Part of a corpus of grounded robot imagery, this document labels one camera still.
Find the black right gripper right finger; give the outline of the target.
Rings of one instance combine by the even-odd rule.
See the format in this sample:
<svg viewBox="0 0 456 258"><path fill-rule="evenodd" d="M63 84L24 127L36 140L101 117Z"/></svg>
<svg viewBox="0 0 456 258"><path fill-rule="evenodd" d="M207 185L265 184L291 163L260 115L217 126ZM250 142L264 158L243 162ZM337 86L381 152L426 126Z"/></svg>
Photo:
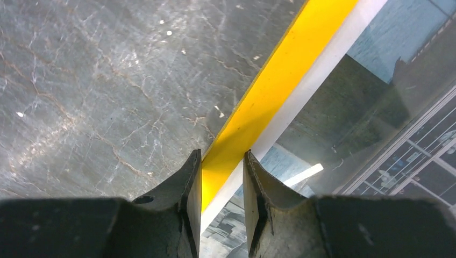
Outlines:
<svg viewBox="0 0 456 258"><path fill-rule="evenodd" d="M249 257L455 257L455 217L435 200L307 198L251 151L243 166Z"/></svg>

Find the yellow picture frame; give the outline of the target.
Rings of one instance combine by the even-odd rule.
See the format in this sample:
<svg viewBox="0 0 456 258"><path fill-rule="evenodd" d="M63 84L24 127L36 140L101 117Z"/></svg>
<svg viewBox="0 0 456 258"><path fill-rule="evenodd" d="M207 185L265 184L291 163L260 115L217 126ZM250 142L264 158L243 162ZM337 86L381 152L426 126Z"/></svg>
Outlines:
<svg viewBox="0 0 456 258"><path fill-rule="evenodd" d="M455 1L360 1L252 146L299 194L455 211Z"/></svg>

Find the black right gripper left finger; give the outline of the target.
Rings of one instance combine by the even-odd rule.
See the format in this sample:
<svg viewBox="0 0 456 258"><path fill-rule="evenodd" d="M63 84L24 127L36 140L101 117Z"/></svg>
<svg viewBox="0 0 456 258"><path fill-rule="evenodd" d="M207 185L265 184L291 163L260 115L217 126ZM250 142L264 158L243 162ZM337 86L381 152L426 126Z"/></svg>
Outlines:
<svg viewBox="0 0 456 258"><path fill-rule="evenodd" d="M202 153L152 190L126 200L1 200L1 257L198 257Z"/></svg>

